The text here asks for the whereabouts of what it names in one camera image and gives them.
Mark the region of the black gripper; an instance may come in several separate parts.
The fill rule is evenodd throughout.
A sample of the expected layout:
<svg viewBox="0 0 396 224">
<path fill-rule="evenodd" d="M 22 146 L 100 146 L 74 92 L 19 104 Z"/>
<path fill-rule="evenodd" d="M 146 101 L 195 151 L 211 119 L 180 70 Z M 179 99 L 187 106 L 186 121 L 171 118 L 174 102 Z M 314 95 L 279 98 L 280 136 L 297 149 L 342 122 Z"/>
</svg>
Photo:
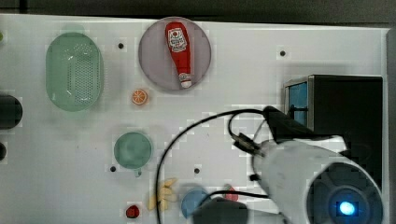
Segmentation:
<svg viewBox="0 0 396 224">
<path fill-rule="evenodd" d="M 294 138 L 310 139 L 315 135 L 303 124 L 273 106 L 265 107 L 262 113 L 276 142 L 283 142 Z"/>
</svg>

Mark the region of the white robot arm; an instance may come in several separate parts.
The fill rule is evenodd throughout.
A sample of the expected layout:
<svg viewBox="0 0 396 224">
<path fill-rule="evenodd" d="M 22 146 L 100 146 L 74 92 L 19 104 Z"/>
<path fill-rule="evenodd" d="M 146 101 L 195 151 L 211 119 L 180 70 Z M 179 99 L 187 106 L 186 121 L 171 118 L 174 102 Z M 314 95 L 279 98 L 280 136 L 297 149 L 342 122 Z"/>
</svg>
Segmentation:
<svg viewBox="0 0 396 224">
<path fill-rule="evenodd" d="M 356 162 L 325 146 L 317 134 L 278 109 L 262 115 L 273 136 L 257 144 L 233 134 L 236 146 L 251 155 L 252 179 L 278 211 L 268 213 L 213 192 L 192 212 L 193 224 L 383 224 L 382 194 Z"/>
</svg>

